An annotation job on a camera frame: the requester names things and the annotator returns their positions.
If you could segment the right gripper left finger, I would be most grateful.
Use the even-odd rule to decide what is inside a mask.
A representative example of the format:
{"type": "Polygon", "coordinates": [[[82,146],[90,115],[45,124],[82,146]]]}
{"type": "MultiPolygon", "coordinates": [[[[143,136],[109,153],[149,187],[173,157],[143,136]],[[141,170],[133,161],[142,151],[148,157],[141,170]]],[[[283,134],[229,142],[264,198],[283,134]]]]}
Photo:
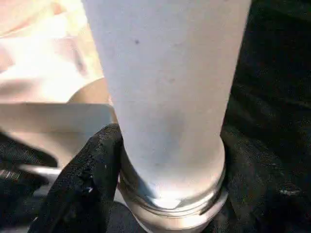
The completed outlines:
{"type": "Polygon", "coordinates": [[[122,146],[118,124],[95,133],[57,177],[31,224],[31,232],[106,232],[122,146]]]}

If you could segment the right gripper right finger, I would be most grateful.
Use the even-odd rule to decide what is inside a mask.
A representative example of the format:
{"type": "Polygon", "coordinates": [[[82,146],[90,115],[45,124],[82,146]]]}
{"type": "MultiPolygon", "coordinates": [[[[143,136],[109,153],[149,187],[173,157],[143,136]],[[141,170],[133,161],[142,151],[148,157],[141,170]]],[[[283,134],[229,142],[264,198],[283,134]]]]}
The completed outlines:
{"type": "Polygon", "coordinates": [[[223,127],[234,233],[309,233],[311,198],[264,143],[223,127]]]}

